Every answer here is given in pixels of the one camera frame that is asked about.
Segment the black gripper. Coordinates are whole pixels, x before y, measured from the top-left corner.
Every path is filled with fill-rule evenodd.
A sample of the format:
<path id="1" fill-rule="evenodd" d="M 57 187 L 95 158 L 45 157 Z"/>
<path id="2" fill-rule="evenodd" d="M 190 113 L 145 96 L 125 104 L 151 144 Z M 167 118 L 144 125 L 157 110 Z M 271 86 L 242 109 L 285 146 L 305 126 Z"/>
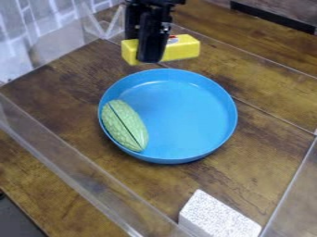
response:
<path id="1" fill-rule="evenodd" d="M 125 39 L 136 39 L 139 34 L 137 60 L 157 63 L 161 60 L 171 30 L 171 16 L 176 5 L 187 0 L 125 0 Z M 163 10 L 151 10 L 149 6 Z"/>

